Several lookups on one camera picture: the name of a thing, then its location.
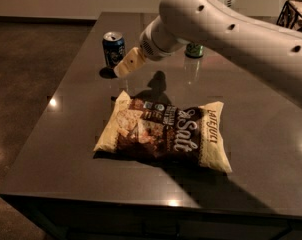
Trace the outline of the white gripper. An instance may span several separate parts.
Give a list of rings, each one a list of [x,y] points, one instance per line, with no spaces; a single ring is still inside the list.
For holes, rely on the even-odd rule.
[[[189,25],[188,20],[177,17],[173,18],[172,24],[167,24],[158,15],[141,33],[140,48],[133,47],[114,68],[115,75],[123,78],[141,68],[146,62],[145,56],[153,61],[160,61],[172,56],[189,43],[182,37],[184,30],[188,29]]]

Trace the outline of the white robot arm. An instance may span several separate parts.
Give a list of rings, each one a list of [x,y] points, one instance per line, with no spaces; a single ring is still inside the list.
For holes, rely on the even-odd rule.
[[[115,67],[124,77],[195,43],[220,54],[302,108],[302,33],[241,15],[232,0],[160,0],[139,45]]]

